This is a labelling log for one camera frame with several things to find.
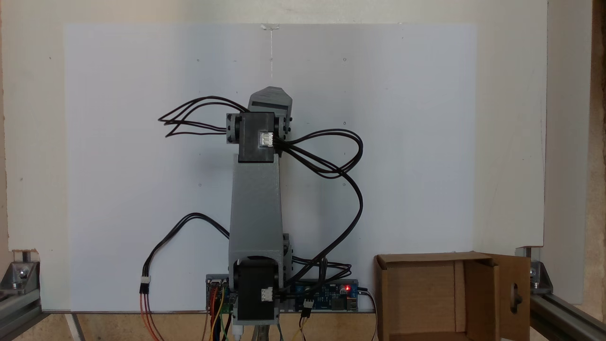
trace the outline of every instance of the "yellow wire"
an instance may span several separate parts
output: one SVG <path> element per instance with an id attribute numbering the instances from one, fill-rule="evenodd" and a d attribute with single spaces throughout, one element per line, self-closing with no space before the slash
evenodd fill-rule
<path id="1" fill-rule="evenodd" d="M 223 308 L 224 299 L 225 299 L 225 287 L 223 287 L 223 290 L 221 290 L 221 304 L 219 305 L 219 314 L 215 317 L 215 321 L 213 321 L 213 326 L 212 326 L 212 328 L 210 328 L 210 337 L 208 338 L 208 341 L 211 341 L 211 338 L 213 337 L 213 331 L 215 330 L 215 323 L 217 323 L 219 316 L 221 316 L 221 308 Z"/>
<path id="2" fill-rule="evenodd" d="M 301 325 L 301 328 L 299 328 L 299 330 L 297 330 L 297 333 L 295 333 L 295 336 L 293 336 L 293 339 L 291 341 L 295 341 L 297 338 L 297 335 L 299 335 L 299 333 L 303 332 L 303 327 L 305 326 L 307 321 L 309 321 L 309 319 L 306 319 L 305 322 L 303 322 L 303 324 Z"/>

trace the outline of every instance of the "blue circuit board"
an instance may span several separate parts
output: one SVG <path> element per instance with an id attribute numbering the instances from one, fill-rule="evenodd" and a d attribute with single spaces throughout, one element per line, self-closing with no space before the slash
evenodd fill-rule
<path id="1" fill-rule="evenodd" d="M 303 292 L 310 288 L 305 283 L 294 285 L 295 292 Z M 295 299 L 295 311 L 303 309 L 304 297 Z M 313 295 L 312 310 L 323 311 L 358 311 L 358 281 L 338 280 L 323 285 Z"/>

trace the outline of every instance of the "bolt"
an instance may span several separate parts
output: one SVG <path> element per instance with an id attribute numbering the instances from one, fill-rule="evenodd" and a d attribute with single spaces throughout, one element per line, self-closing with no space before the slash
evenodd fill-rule
<path id="1" fill-rule="evenodd" d="M 19 277 L 24 279 L 27 277 L 27 274 L 30 272 L 30 270 L 28 268 L 21 268 L 18 270 L 19 272 Z"/>

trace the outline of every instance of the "open box flap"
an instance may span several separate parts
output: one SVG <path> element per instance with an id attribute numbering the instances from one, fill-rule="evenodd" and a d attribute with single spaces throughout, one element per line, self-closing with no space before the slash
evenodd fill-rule
<path id="1" fill-rule="evenodd" d="M 453 260 L 490 259 L 489 255 L 478 252 L 446 252 L 442 254 L 387 254 L 377 255 L 377 262 L 381 269 L 386 270 L 389 266 L 397 266 L 398 263 L 410 262 L 440 262 Z"/>
<path id="2" fill-rule="evenodd" d="M 528 328 L 530 324 L 530 258 L 488 255 L 499 265 L 501 337 L 514 341 L 528 341 L 530 339 Z M 517 305 L 514 303 L 516 292 L 522 299 L 521 303 Z"/>

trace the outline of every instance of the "white board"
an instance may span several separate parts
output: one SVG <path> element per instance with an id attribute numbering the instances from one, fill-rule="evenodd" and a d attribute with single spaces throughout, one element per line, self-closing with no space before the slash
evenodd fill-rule
<path id="1" fill-rule="evenodd" d="M 351 175 L 364 213 L 329 258 L 351 263 L 361 285 L 372 286 L 379 253 L 473 248 L 473 25 L 68 25 L 65 72 L 72 311 L 137 311 L 143 262 L 185 214 L 229 227 L 236 147 L 165 139 L 156 120 L 202 95 L 246 105 L 280 86 L 293 97 L 293 138 L 360 134 Z M 222 125 L 225 113 L 198 117 Z M 354 151 L 338 138 L 304 147 L 337 163 Z M 284 231 L 312 257 L 349 224 L 355 194 L 289 157 L 281 181 Z M 227 240 L 191 222 L 152 263 L 152 309 L 202 310 L 205 275 L 226 272 Z"/>

